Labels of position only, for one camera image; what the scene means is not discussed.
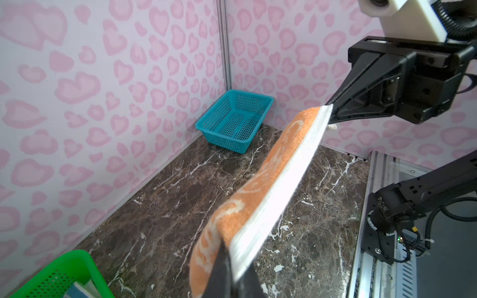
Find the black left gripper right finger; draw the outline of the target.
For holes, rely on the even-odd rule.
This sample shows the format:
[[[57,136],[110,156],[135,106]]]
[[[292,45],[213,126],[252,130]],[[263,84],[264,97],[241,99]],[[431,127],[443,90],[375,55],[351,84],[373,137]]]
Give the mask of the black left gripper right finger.
[[[234,289],[235,298],[266,298],[252,263]]]

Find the aluminium frame corner post right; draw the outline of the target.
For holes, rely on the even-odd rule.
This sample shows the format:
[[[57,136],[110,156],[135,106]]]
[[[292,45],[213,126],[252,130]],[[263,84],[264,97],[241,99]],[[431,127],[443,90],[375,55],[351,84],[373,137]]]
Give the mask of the aluminium frame corner post right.
[[[229,43],[229,29],[227,23],[227,8],[225,0],[217,0],[217,19],[219,26],[219,36],[221,41],[222,70],[224,76],[225,90],[232,89],[232,72],[231,72],[231,51]]]

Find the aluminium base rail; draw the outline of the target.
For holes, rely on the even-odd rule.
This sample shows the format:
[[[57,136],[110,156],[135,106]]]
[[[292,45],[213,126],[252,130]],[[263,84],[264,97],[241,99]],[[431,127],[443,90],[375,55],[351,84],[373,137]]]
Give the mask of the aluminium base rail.
[[[406,263],[386,263],[386,257],[406,257],[406,248],[397,235],[386,236],[373,230],[366,216],[375,208],[369,195],[393,183],[422,176],[430,169],[373,151],[368,157],[370,172],[361,212],[354,263],[346,296],[348,298],[416,298],[417,261],[411,253]]]

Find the green plastic basket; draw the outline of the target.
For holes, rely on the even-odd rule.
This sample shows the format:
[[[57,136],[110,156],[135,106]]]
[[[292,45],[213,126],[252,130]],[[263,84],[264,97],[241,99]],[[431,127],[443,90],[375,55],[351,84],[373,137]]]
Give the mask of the green plastic basket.
[[[75,282],[86,284],[88,281],[93,282],[102,298],[114,296],[92,256],[84,250],[73,250],[53,260],[12,297],[61,298]]]

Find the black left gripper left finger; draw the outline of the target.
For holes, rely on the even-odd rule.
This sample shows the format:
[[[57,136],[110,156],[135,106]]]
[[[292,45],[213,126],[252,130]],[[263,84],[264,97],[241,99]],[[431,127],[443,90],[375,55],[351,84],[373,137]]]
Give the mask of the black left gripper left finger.
[[[202,298],[231,298],[232,272],[227,247],[222,242]]]

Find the teal plastic basket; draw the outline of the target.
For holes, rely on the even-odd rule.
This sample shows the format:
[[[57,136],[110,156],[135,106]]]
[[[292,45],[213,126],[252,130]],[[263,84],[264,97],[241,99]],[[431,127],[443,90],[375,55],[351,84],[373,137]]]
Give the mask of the teal plastic basket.
[[[229,90],[196,122],[195,128],[210,144],[244,154],[274,101],[263,94]]]

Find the blue patterned towel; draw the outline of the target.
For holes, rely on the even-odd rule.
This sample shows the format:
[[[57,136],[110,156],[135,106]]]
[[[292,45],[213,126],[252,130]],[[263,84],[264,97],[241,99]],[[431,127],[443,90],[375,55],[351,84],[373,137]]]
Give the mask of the blue patterned towel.
[[[64,293],[63,298],[102,298],[102,295],[90,279],[86,284],[75,281]]]

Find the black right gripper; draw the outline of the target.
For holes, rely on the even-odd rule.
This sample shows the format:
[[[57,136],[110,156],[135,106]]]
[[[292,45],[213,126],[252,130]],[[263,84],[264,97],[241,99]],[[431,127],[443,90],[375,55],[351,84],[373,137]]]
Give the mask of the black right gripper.
[[[366,37],[349,48],[352,69],[327,102],[329,124],[391,116],[422,124],[451,108],[476,57],[475,40]]]

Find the orange patterned towel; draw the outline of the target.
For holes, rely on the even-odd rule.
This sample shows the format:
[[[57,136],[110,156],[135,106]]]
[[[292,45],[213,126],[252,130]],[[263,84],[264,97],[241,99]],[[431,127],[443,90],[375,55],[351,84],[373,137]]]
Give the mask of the orange patterned towel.
[[[231,269],[214,288],[232,285],[252,267],[269,233],[296,191],[329,124],[332,105],[300,112],[283,131],[258,172],[213,213],[193,248],[190,287],[203,298],[217,270],[221,245]]]

